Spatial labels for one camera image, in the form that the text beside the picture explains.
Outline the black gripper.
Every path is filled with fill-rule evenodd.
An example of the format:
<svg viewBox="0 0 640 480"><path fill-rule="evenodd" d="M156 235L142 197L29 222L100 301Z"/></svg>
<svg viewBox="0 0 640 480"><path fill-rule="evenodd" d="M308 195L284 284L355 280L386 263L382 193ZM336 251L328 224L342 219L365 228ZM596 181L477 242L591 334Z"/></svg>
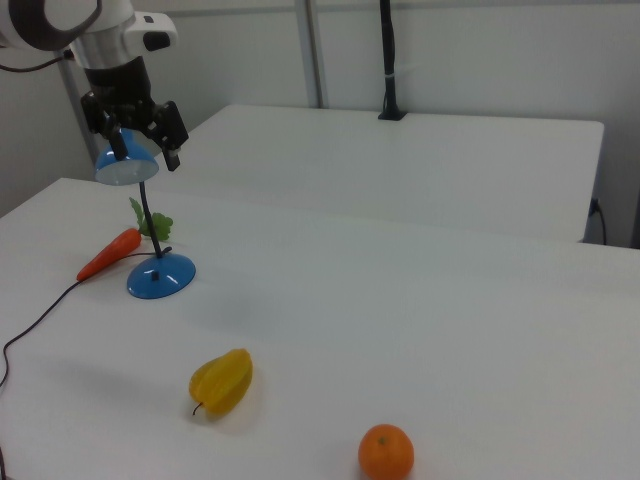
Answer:
<svg viewBox="0 0 640 480"><path fill-rule="evenodd" d="M128 155L121 126L151 132L170 172L181 164L179 152L189 139L178 106L173 101L156 105L141 56L109 69L85 69L90 91L81 98L88 129L111 146L117 161Z"/></svg>

